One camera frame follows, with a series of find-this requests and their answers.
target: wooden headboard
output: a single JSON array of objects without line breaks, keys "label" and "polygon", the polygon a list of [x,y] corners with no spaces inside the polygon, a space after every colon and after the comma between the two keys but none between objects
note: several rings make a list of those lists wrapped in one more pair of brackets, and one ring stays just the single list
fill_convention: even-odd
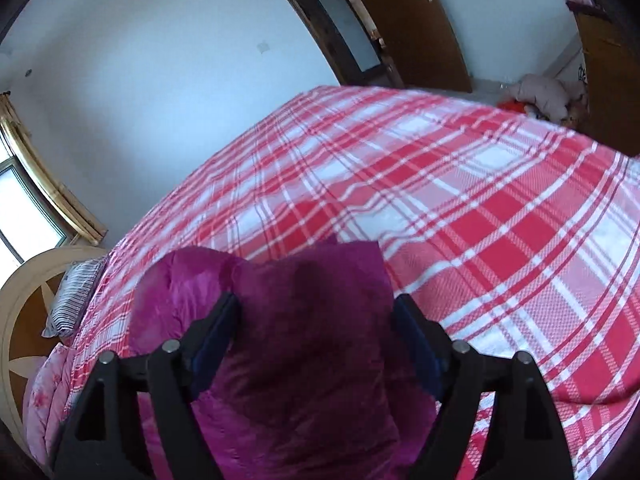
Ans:
[{"label": "wooden headboard", "polygon": [[60,342],[41,336],[47,309],[73,262],[103,256],[87,246],[52,249],[22,264],[0,288],[0,417],[27,450],[22,431],[22,398],[39,357]]}]

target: window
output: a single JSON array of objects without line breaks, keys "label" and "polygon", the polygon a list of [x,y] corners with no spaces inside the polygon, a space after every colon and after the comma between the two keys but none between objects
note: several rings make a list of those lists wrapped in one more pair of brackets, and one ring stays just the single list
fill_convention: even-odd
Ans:
[{"label": "window", "polygon": [[20,264],[73,235],[0,137],[0,286]]}]

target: black clamp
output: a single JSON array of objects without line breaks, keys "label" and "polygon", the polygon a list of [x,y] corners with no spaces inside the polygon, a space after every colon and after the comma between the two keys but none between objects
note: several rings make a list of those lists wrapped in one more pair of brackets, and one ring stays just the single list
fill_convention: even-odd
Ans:
[{"label": "black clamp", "polygon": [[223,480],[190,402],[211,386],[239,319],[238,299],[225,294],[180,340],[151,354],[100,354],[61,433],[54,477],[153,479],[138,409],[138,392],[148,392],[175,480]]},{"label": "black clamp", "polygon": [[558,412],[531,354],[519,351],[506,359],[480,354],[466,341],[452,342],[407,294],[394,302],[394,323],[420,384],[442,403],[408,480],[455,480],[483,392],[495,392],[495,400],[476,479],[574,478]]}]

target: pink floral blanket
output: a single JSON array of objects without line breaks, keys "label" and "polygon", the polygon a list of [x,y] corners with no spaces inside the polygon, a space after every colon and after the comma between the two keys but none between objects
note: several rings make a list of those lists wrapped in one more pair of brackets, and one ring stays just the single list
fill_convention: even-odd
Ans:
[{"label": "pink floral blanket", "polygon": [[69,396],[71,367],[76,353],[58,344],[33,380],[22,417],[25,438],[33,457],[47,464],[47,457],[63,420]]}]

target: wooden cabinet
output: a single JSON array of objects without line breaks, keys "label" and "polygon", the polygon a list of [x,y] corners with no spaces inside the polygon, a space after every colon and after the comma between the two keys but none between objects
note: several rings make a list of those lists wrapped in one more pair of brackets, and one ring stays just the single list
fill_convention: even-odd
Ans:
[{"label": "wooden cabinet", "polygon": [[583,133],[640,154],[640,57],[602,12],[573,7],[586,63],[590,116]]}]

